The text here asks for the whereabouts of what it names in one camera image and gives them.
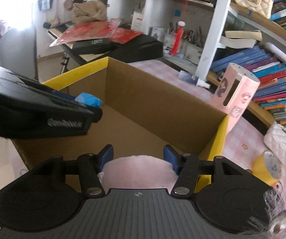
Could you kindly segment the blue plastic packet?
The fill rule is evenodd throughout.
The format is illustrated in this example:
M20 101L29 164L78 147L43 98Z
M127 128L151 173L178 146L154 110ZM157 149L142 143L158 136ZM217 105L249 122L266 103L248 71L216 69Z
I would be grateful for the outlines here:
M97 98L96 96L88 93L80 93L74 101L78 103L82 103L84 105L90 106L90 107L95 107L95 108L100 108L102 106L102 101Z

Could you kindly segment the pink plush pig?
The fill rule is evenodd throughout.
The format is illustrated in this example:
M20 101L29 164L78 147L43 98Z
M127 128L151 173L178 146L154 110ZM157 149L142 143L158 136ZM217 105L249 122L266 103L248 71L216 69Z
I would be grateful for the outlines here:
M166 189L170 192L178 179L171 163L147 155L109 161L97 177L106 192L112 188Z

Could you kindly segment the yellow tape roll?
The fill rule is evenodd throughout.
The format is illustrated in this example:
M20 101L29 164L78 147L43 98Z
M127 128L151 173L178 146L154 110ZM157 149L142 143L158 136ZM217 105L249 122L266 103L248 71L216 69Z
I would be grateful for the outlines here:
M252 174L264 183L272 186L281 179L281 162L274 153L265 150L253 162Z

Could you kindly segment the yellow cardboard box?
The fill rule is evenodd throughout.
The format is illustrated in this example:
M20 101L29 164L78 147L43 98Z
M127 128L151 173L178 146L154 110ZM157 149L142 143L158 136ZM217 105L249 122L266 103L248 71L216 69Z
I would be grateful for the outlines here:
M147 155L161 160L171 145L181 153L211 160L223 151L228 117L205 101L147 72L112 58L80 66L46 81L71 96L88 93L102 100L103 116L84 136L14 140L33 168L61 155L74 160L111 144L114 160Z

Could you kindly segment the grey chair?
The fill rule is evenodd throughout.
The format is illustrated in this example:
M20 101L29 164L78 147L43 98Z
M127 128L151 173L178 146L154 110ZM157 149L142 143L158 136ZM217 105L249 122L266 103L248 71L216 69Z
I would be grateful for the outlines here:
M10 29L0 39L0 66L30 79L39 79L36 29Z

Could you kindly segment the red paper sheets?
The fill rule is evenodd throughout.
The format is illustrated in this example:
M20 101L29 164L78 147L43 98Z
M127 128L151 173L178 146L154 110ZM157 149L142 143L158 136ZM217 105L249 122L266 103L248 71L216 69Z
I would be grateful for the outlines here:
M122 20L120 19L113 19L112 21L96 21L72 25L56 38L50 44L50 47L95 39L108 39L115 43L126 44L143 34L140 31L119 27L121 22Z

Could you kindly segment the pink checkered tablecloth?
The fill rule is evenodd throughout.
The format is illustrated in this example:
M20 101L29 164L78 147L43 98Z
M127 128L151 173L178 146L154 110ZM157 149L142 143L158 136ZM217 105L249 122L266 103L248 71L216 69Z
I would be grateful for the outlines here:
M131 63L131 66L158 77L203 101L208 101L212 97L211 92L205 88L193 86L180 80L179 72L161 61L142 61ZM267 149L263 137L245 118L241 118L226 136L223 156L244 169L251 169L252 162ZM286 165L282 165L281 170L280 181L283 186L286 205Z

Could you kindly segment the beige knitted cloth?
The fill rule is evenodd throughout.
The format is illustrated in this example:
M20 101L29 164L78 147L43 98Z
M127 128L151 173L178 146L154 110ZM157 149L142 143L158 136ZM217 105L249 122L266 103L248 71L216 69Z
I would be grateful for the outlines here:
M73 24L106 21L107 7L101 1L74 3L71 21Z

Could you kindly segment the pink cylindrical humidifier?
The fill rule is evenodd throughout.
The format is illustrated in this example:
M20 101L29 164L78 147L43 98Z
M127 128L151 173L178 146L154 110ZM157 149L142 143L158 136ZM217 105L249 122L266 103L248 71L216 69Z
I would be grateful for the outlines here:
M229 116L227 131L230 132L241 118L260 85L259 79L249 70L235 63L228 67L210 104Z

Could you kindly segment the black electronic keyboard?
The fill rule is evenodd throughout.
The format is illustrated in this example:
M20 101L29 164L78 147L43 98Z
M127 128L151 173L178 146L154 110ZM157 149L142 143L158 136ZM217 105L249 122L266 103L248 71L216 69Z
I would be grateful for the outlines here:
M80 40L61 45L64 59L80 65L110 57L124 63L148 61L163 56L163 43L156 38L130 29L119 28L112 38Z

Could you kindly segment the red tassel ornament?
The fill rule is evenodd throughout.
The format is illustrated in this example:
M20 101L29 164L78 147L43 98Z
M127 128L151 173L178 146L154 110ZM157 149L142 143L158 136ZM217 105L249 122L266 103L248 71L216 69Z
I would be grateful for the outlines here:
M171 56L175 56L178 53L185 25L184 21L178 21L178 32L176 33L175 42L170 51Z

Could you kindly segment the white quilted pouch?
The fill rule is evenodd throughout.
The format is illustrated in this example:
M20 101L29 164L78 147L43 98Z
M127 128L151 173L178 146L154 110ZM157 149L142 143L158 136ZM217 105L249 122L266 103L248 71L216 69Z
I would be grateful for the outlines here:
M286 164L286 128L274 122L264 136L265 145L275 154L282 164Z

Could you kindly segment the row of books lower shelf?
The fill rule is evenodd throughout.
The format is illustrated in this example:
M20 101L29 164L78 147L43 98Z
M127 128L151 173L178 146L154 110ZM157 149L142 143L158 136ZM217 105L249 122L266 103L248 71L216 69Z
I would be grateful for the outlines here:
M210 73L215 83L223 79L229 63L259 79L247 110L267 128L273 122L286 126L286 52L271 42L241 49L215 60Z

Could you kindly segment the white bookshelf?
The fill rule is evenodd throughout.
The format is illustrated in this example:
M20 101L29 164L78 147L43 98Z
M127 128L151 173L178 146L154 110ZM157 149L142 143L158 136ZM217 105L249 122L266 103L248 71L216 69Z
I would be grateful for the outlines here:
M142 11L140 30L148 34L151 27L168 28L170 23L185 22L187 29L202 29L205 47L193 72L206 79L228 18L244 30L261 30L263 41L270 42L286 53L286 31L255 12L234 4L231 0L217 0L216 5L199 0L86 0L101 1L107 6L107 17L131 22L133 13Z

